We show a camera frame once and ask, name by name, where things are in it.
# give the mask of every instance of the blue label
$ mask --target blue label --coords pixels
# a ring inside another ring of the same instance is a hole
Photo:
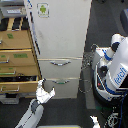
[[[120,72],[117,74],[117,77],[114,78],[114,81],[119,85],[122,80],[124,79],[125,77],[125,74],[126,74],[126,70],[124,68],[120,68]]]

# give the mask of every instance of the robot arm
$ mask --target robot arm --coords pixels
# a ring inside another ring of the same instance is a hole
[[[51,97],[55,95],[54,88],[50,93],[46,92],[42,85],[46,79],[38,81],[36,96],[37,99],[32,99],[27,112],[23,115],[20,122],[15,128],[36,128],[43,114],[43,103],[46,103]]]
[[[104,52],[104,56],[100,59],[100,68],[101,70],[107,70],[109,66],[111,65],[112,58],[120,44],[120,42],[124,39],[125,37],[121,36],[120,34],[114,34],[111,39],[111,47],[109,47],[106,51]]]

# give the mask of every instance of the white robot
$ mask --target white robot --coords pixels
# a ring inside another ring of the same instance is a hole
[[[94,94],[110,105],[116,105],[128,90],[128,37],[112,36],[111,47],[96,48],[92,69]]]
[[[45,79],[38,82],[38,87],[36,91],[37,99],[31,100],[28,110],[23,115],[15,128],[36,128],[43,114],[44,108],[42,104],[46,103],[50,98],[55,95],[54,88],[50,93],[46,92],[42,88],[42,84],[44,84],[44,82]]]

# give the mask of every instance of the wooden cabinet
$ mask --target wooden cabinet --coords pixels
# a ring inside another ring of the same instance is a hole
[[[30,31],[12,31],[13,21],[9,19],[7,31],[0,31],[0,94],[27,96],[36,92],[41,74]]]

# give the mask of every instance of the cabinet drawer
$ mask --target cabinet drawer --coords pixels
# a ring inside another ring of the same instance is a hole
[[[32,50],[0,50],[0,66],[35,65]]]
[[[31,48],[27,30],[0,32],[0,41],[0,49]]]
[[[15,76],[34,76],[38,75],[36,65],[21,66],[21,67],[0,67],[0,77],[15,77]]]
[[[0,82],[0,93],[28,93],[36,92],[38,77],[35,81]]]
[[[38,61],[45,78],[79,77],[82,59]]]
[[[79,79],[48,80],[44,84],[45,90],[50,92],[55,88],[53,99],[77,98]]]

